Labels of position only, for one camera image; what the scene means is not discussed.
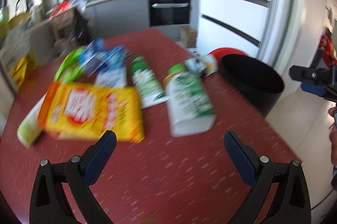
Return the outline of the person's hand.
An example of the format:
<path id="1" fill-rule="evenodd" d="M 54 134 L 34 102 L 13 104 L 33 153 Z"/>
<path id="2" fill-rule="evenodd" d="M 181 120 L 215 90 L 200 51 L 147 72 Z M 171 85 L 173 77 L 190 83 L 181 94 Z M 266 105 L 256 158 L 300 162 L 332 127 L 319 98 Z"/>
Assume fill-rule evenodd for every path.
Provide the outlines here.
<path id="1" fill-rule="evenodd" d="M 336 121 L 329 127 L 330 129 L 330 142 L 331 142 L 331 163 L 337 165 L 337 130 Z"/>

